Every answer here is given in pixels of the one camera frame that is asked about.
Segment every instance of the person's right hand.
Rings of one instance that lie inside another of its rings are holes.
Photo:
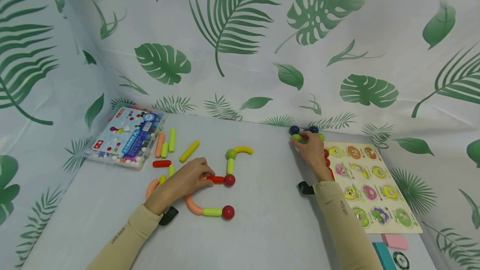
[[[307,141],[306,144],[302,144],[299,141],[291,138],[291,143],[300,151],[301,157],[307,162],[310,168],[315,174],[319,182],[332,181],[330,170],[325,164],[325,154],[323,153],[323,141],[318,134],[314,134],[310,131],[300,131],[299,133],[303,140]]]

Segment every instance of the yellow curved stick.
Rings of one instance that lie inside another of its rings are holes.
[[[170,141],[168,142],[168,152],[175,152],[175,129],[170,129]]]
[[[247,147],[247,146],[237,146],[234,148],[235,152],[236,153],[248,153],[248,154],[252,154],[253,153],[253,149],[250,148],[250,147]]]
[[[180,156],[180,162],[185,162],[197,149],[198,145],[200,145],[199,140],[196,140],[193,144],[191,144],[190,147]]]
[[[174,173],[175,173],[175,166],[171,164],[170,166],[168,166],[168,177],[171,178]]]
[[[165,175],[162,175],[162,176],[160,177],[160,179],[159,179],[158,184],[161,185],[161,184],[163,184],[163,183],[166,182],[166,181],[167,181],[167,177],[166,177]]]

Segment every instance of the palm leaf print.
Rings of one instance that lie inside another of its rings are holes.
[[[403,197],[415,213],[426,214],[435,206],[435,193],[422,179],[400,168],[393,168],[391,173]]]
[[[37,119],[20,107],[34,84],[58,67],[53,55],[44,54],[54,48],[44,46],[44,41],[51,38],[45,34],[53,26],[25,22],[12,24],[11,20],[20,23],[25,15],[29,19],[38,18],[37,13],[46,8],[25,8],[26,5],[31,5],[30,2],[0,0],[0,109],[13,106],[31,121],[53,125],[52,121]]]
[[[204,100],[203,106],[206,111],[215,118],[238,121],[243,119],[243,116],[232,108],[224,96],[217,97],[217,94],[215,94],[215,101]]]
[[[70,156],[69,159],[63,164],[63,171],[66,171],[67,173],[75,172],[82,166],[83,162],[85,161],[85,157],[83,157],[82,152],[85,146],[89,143],[89,141],[89,138],[80,138],[77,141],[71,141],[72,148],[65,148],[65,150],[72,156]]]
[[[118,97],[114,98],[110,101],[110,105],[112,106],[112,109],[114,110],[115,108],[123,105],[136,105],[135,102],[131,101],[130,99],[127,99],[125,97]]]
[[[59,188],[60,187],[56,188],[51,193],[50,189],[47,189],[47,193],[43,193],[40,200],[37,200],[32,206],[33,213],[28,216],[28,225],[25,226],[28,227],[28,231],[20,235],[20,238],[24,239],[25,242],[17,245],[18,250],[15,252],[19,259],[18,264],[15,265],[16,268],[23,266],[23,263],[25,263],[25,260],[57,208],[61,194]]]
[[[466,270],[480,269],[480,246],[478,242],[455,233],[453,228],[444,228],[438,231],[425,222],[423,224],[437,233],[435,241],[443,254],[448,255],[449,258],[459,266],[465,267]]]
[[[480,105],[480,52],[464,61],[473,47],[456,59],[461,49],[443,66],[435,80],[435,91],[417,103],[412,118],[417,117],[420,105],[435,94]]]
[[[191,97],[170,96],[158,98],[157,102],[152,105],[152,108],[168,113],[186,113],[194,111],[197,107],[189,103]]]
[[[263,121],[260,121],[261,124],[276,125],[279,127],[291,127],[295,125],[295,118],[292,116],[275,116]]]
[[[350,123],[356,123],[351,119],[355,118],[357,115],[350,112],[341,113],[335,117],[321,119],[319,121],[310,122],[308,127],[316,126],[319,130],[326,130],[326,129],[341,129],[341,128],[349,128]]]
[[[375,125],[366,123],[362,126],[362,132],[364,135],[370,138],[376,147],[381,149],[387,149],[389,146],[386,143],[392,135],[393,125],[385,124],[382,127],[377,128]]]
[[[215,62],[218,72],[225,75],[218,62],[218,53],[237,53],[252,55],[257,52],[257,37],[263,37],[258,31],[267,28],[264,24],[274,22],[268,14],[259,10],[259,5],[279,5],[271,0],[207,0],[206,20],[198,0],[196,11],[188,0],[193,19],[200,33],[215,48]]]

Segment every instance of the red magnetic ball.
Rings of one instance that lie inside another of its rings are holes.
[[[229,187],[233,186],[235,183],[235,177],[233,174],[227,174],[225,175],[225,179],[223,180],[223,183],[225,185],[228,185]]]
[[[231,220],[233,219],[233,216],[235,216],[235,210],[233,209],[233,206],[225,205],[222,209],[222,217],[225,220]]]

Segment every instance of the table surface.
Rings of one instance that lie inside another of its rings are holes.
[[[180,155],[194,140],[200,146],[190,159],[205,156],[222,176],[227,149],[245,145],[255,153],[235,159],[233,187],[214,185],[193,196],[202,207],[232,205],[233,220],[194,215],[179,200],[173,204],[179,215],[158,227],[132,269],[341,269],[315,197],[300,195],[296,187],[314,179],[289,143],[286,127],[168,115],[164,131],[172,127],[176,151],[168,159],[177,169]],[[370,143],[357,135],[325,135],[328,141]],[[86,160],[22,270],[85,269],[145,201],[149,182],[167,174],[167,168],[153,168],[153,160],[151,155],[142,171]],[[380,235],[369,236],[381,242]],[[434,270],[420,236],[405,237],[410,269]]]

